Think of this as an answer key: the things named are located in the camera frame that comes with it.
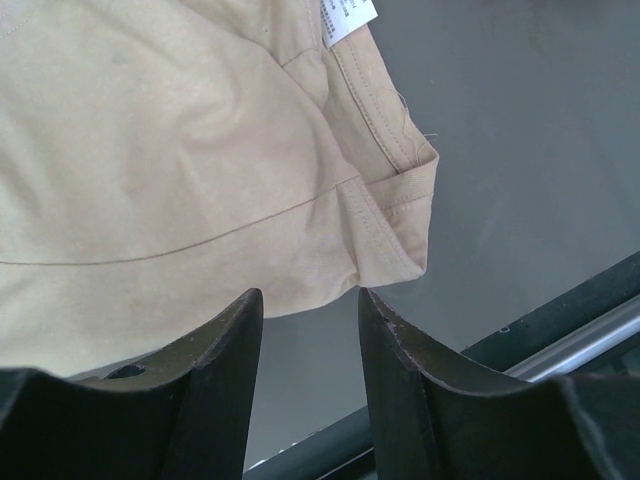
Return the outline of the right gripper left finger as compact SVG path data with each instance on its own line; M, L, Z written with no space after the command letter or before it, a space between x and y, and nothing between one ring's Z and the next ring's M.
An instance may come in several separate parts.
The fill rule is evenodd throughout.
M109 375L1 373L5 479L238 479L263 331L263 297Z

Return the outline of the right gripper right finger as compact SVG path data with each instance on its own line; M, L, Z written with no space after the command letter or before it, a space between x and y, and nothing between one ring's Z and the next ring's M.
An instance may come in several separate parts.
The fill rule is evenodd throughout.
M529 383L485 367L358 299L381 479L635 479L639 380L571 373Z

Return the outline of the beige t shirt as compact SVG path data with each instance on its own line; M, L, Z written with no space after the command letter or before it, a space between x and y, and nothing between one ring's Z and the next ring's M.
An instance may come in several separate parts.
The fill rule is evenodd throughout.
M426 269L437 152L370 1L5 1L1 362L69 377L250 288L269 317Z

